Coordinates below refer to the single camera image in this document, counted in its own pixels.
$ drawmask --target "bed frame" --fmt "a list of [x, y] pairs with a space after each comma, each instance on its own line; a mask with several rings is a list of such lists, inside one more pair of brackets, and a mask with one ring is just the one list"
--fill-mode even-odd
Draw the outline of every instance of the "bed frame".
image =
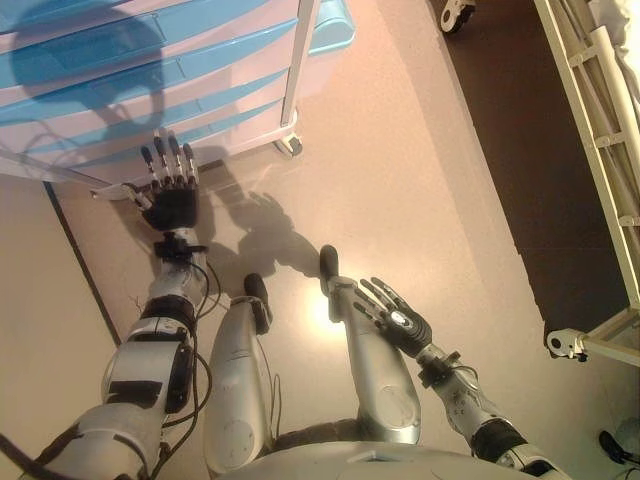
[[640, 366], [640, 351], [614, 341], [640, 324], [640, 132], [606, 27], [584, 0], [534, 0], [564, 85], [609, 227], [629, 307], [590, 332], [556, 330], [547, 347], [584, 361], [600, 354]]

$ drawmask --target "hospital bed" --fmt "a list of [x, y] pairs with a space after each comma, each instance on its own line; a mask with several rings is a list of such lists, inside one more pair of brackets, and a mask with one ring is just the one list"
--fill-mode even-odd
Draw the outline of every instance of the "hospital bed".
[[[629, 301], [627, 308], [593, 330], [547, 332], [547, 347], [553, 355], [579, 361], [600, 354], [640, 366], [640, 2], [534, 3], [578, 128]], [[449, 0], [440, 27], [453, 34], [474, 12], [474, 0]], [[620, 338], [630, 341], [623, 344]]]

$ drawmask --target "caster wheel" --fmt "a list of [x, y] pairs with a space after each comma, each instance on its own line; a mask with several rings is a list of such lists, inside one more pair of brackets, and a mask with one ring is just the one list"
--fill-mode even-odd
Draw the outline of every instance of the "caster wheel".
[[338, 252], [332, 245], [320, 249], [320, 289], [329, 296], [329, 280], [340, 274]]
[[291, 146], [291, 155], [293, 155], [294, 157], [302, 153], [302, 143], [300, 142], [300, 139], [298, 137], [292, 138], [289, 142], [289, 145]]
[[462, 7], [462, 10], [460, 10], [460, 13], [455, 15], [452, 10], [445, 8], [440, 17], [440, 30], [442, 30], [445, 35], [453, 35], [462, 28], [462, 25], [469, 21], [475, 11], [475, 6], [465, 5]]
[[295, 133], [276, 140], [274, 143], [278, 150], [292, 157], [296, 157], [302, 153], [302, 141]]
[[250, 297], [257, 297], [262, 300], [262, 304], [253, 302], [251, 308], [253, 309], [253, 317], [256, 322], [256, 333], [258, 335], [264, 335], [269, 331], [271, 326], [271, 313], [269, 310], [269, 295], [267, 294], [267, 287], [264, 285], [262, 277], [257, 273], [250, 273], [244, 278], [244, 291]]

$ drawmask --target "wire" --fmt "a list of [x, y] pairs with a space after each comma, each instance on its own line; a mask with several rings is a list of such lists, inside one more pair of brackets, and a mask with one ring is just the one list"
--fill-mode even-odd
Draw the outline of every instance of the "wire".
[[260, 347], [260, 351], [262, 352], [262, 358], [264, 359], [264, 364], [267, 367], [267, 376], [269, 377], [269, 398], [271, 398], [271, 406], [269, 407], [269, 418], [271, 419], [271, 425], [273, 425], [273, 406], [274, 406], [274, 390], [273, 390], [273, 378], [271, 377], [271, 368], [269, 367], [269, 360], [267, 359], [267, 354], [264, 353], [264, 347], [262, 346], [262, 342], [258, 337], [256, 337], [256, 341], [258, 342], [258, 346]]
[[[212, 376], [211, 376], [211, 369], [209, 368], [209, 365], [207, 365], [207, 361], [199, 353], [196, 354], [196, 357], [198, 358], [198, 360], [200, 361], [200, 363], [204, 367], [204, 371], [207, 374], [207, 392], [205, 393], [204, 398], [202, 399], [202, 402], [200, 402], [200, 405], [198, 405], [198, 412], [201, 412], [202, 409], [207, 404], [207, 402], [209, 401], [209, 397], [211, 396], [211, 390], [212, 390], [212, 387], [213, 387], [213, 379], [212, 379]], [[191, 412], [188, 415], [185, 415], [184, 417], [180, 417], [180, 418], [177, 418], [175, 420], [171, 420], [169, 422], [163, 423], [162, 424], [162, 428], [175, 427], [176, 425], [179, 425], [181, 423], [186, 422], [191, 417], [193, 417], [193, 412]]]
[[216, 273], [215, 269], [209, 263], [209, 260], [207, 260], [207, 268], [209, 270], [211, 270], [211, 273], [213, 275], [213, 279], [216, 281], [216, 289], [217, 289], [218, 294], [216, 296], [215, 301], [213, 302], [213, 305], [200, 314], [201, 317], [206, 317], [207, 315], [209, 315], [220, 304], [220, 297], [222, 296], [222, 287], [220, 285], [220, 278], [218, 278], [218, 274]]
[[29, 458], [11, 440], [0, 434], [0, 451], [27, 475], [37, 480], [75, 480], [72, 477], [53, 472]]
[[280, 380], [280, 374], [276, 373], [273, 377], [273, 389], [276, 388], [276, 382], [278, 382], [278, 419], [276, 420], [276, 436], [277, 439], [280, 436], [280, 420], [282, 419], [282, 381]]
[[[194, 358], [197, 358], [196, 352], [198, 351], [198, 335], [196, 335], [195, 333], [193, 334], [193, 351], [194, 351]], [[171, 457], [178, 451], [178, 449], [182, 445], [184, 445], [184, 443], [189, 439], [193, 431], [196, 429], [196, 424], [198, 423], [198, 413], [199, 413], [197, 372], [198, 372], [198, 369], [194, 368], [193, 377], [191, 379], [191, 382], [192, 382], [191, 386], [193, 389], [193, 416], [192, 416], [193, 420], [191, 420], [191, 425], [189, 425], [189, 428], [184, 433], [184, 435], [180, 437], [180, 440], [178, 440], [178, 442], [173, 447], [171, 447], [171, 450], [169, 450], [169, 453], [167, 453], [165, 457], [158, 460], [158, 463], [153, 468], [153, 471], [151, 472], [151, 476], [149, 477], [151, 480], [155, 480], [156, 478], [158, 478], [158, 474], [160, 473], [160, 470], [162, 470], [162, 467], [164, 467], [164, 465], [171, 459]]]
[[209, 291], [211, 289], [211, 282], [209, 282], [209, 275], [207, 275], [207, 272], [205, 272], [204, 269], [200, 265], [196, 265], [195, 263], [189, 262], [189, 261], [187, 261], [185, 263], [187, 263], [187, 265], [191, 265], [193, 268], [198, 270], [204, 276], [204, 280], [205, 280], [206, 285], [207, 285], [207, 289], [206, 289], [207, 293], [205, 294], [204, 298], [202, 299], [202, 303], [200, 303], [200, 307], [198, 307], [198, 312], [196, 313], [196, 322], [197, 322], [200, 319], [200, 317], [202, 316], [201, 315], [202, 314], [202, 309], [204, 308], [204, 304], [206, 303], [207, 297], [209, 296]]

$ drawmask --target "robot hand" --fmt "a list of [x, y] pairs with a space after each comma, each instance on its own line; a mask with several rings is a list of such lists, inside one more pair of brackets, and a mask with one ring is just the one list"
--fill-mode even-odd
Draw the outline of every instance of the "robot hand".
[[373, 277], [371, 282], [363, 279], [360, 283], [378, 301], [357, 288], [355, 293], [363, 303], [354, 302], [353, 306], [376, 324], [389, 343], [415, 358], [431, 343], [431, 327], [427, 321], [379, 278]]
[[129, 197], [142, 210], [142, 216], [155, 230], [165, 232], [177, 228], [192, 228], [198, 220], [198, 177], [193, 163], [193, 151], [188, 143], [180, 147], [175, 137], [169, 137], [169, 146], [175, 163], [170, 167], [166, 150], [160, 137], [154, 138], [154, 145], [162, 166], [162, 179], [154, 169], [153, 156], [146, 146], [140, 149], [149, 174], [151, 175], [151, 199], [132, 184], [124, 184]]

